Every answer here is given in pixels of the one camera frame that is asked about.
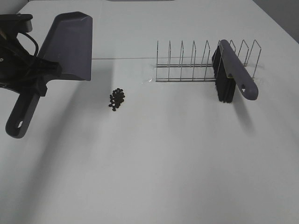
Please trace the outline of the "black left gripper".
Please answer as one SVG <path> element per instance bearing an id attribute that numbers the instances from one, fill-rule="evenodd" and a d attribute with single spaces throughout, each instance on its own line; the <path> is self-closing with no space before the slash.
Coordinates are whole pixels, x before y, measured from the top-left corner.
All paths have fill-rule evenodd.
<path id="1" fill-rule="evenodd" d="M 33 91 L 44 97 L 48 89 L 44 76 L 60 76 L 61 65 L 37 58 L 37 42 L 27 33 L 22 32 L 22 35 L 33 42 L 33 55 L 24 49 L 16 35 L 0 34 L 0 87 L 17 93 Z"/>

